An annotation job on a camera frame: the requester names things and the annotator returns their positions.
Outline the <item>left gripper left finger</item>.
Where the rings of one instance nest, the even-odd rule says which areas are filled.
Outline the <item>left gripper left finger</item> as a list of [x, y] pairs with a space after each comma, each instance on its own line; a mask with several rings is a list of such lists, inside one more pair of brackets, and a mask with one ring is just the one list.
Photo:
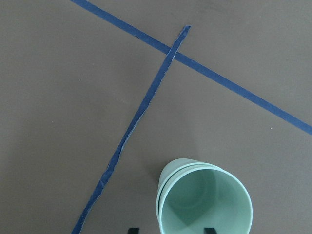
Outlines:
[[128, 234], [139, 234], [139, 228], [129, 228]]

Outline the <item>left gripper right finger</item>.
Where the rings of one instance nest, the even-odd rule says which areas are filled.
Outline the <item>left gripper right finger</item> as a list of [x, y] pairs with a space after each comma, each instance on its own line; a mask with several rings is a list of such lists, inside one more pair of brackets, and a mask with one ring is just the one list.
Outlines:
[[204, 228], [204, 234], [215, 234], [214, 228]]

